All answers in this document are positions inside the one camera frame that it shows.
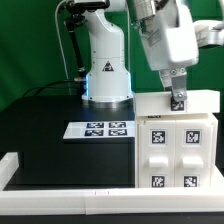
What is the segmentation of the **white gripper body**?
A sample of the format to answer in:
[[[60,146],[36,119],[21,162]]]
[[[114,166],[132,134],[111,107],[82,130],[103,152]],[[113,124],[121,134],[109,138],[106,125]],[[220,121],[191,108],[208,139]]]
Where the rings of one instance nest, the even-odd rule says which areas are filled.
[[[189,8],[182,3],[140,3],[137,24],[152,71],[188,67],[198,62],[198,47]]]

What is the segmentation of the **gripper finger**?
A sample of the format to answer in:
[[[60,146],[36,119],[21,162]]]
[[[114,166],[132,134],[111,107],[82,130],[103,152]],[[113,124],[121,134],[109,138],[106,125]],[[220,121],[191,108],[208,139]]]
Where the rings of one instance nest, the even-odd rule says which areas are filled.
[[[171,77],[168,70],[162,70],[159,72],[159,77],[165,91],[172,89]]]
[[[177,68],[171,71],[172,96],[176,102],[187,99],[187,71],[185,68]]]

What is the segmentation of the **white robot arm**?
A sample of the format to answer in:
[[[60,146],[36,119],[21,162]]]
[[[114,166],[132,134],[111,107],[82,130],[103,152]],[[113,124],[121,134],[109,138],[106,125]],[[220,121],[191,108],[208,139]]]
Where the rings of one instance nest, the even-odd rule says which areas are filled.
[[[87,26],[91,70],[84,76],[82,100],[112,106],[133,98],[131,76],[125,67],[124,34],[105,18],[107,11],[129,12],[144,52],[163,87],[175,101],[187,98],[186,68],[198,62],[198,47],[189,8],[182,0],[66,0],[77,25]]]

